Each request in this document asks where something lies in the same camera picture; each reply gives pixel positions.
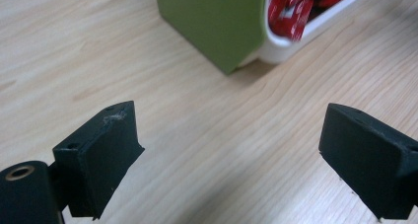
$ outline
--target wood grain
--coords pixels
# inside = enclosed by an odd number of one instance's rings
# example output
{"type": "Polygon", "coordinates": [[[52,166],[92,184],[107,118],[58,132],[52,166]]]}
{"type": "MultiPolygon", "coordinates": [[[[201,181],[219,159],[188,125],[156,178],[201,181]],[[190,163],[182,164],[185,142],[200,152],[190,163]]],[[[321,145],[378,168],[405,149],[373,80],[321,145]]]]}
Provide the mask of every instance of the wood grain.
{"type": "Polygon", "coordinates": [[[2,169],[50,164],[96,112],[135,101],[146,151],[97,223],[378,223],[318,154],[326,106],[418,139],[418,0],[364,0],[287,62],[231,76],[156,0],[0,0],[0,42],[2,169]]]}

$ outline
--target light wood tabletop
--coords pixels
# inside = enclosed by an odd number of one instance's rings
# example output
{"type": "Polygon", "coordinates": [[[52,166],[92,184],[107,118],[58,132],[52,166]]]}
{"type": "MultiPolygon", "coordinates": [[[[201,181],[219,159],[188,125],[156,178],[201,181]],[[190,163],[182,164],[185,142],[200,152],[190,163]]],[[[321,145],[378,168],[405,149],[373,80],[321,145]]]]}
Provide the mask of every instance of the light wood tabletop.
{"type": "Polygon", "coordinates": [[[1,170],[51,164],[97,112],[135,102],[146,150],[95,223],[378,223],[318,153],[326,107],[418,139],[418,0],[362,0],[288,61],[230,76],[156,0],[0,0],[0,42],[1,170]]]}

